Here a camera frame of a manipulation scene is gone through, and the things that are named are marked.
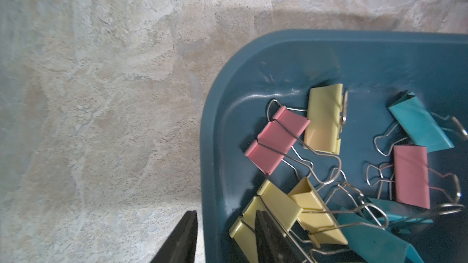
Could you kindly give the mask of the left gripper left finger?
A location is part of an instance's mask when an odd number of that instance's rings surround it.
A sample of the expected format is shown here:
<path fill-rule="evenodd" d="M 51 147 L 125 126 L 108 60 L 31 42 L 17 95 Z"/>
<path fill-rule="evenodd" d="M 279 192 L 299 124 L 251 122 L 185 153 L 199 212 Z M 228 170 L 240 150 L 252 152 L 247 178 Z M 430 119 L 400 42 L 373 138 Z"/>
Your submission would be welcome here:
<path fill-rule="evenodd" d="M 151 263 L 194 263 L 197 232 L 197 212 L 187 211 Z"/>

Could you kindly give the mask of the teal plastic storage box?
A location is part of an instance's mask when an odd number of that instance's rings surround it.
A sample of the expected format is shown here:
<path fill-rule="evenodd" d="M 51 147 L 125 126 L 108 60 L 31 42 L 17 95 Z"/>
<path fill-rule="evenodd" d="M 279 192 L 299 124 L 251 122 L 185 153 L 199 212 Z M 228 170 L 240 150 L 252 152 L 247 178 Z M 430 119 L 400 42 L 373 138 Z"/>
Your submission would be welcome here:
<path fill-rule="evenodd" d="M 209 263 L 468 260 L 466 35 L 284 30 L 237 52 L 201 124 Z"/>

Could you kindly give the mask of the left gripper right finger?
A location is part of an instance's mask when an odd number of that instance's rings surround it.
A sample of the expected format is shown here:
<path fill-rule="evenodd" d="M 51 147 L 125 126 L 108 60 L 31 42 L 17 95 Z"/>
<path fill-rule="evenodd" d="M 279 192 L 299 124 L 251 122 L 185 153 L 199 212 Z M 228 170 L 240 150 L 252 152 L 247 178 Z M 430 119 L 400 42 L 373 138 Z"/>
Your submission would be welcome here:
<path fill-rule="evenodd" d="M 267 211 L 256 211 L 255 238 L 259 263 L 302 262 Z"/>

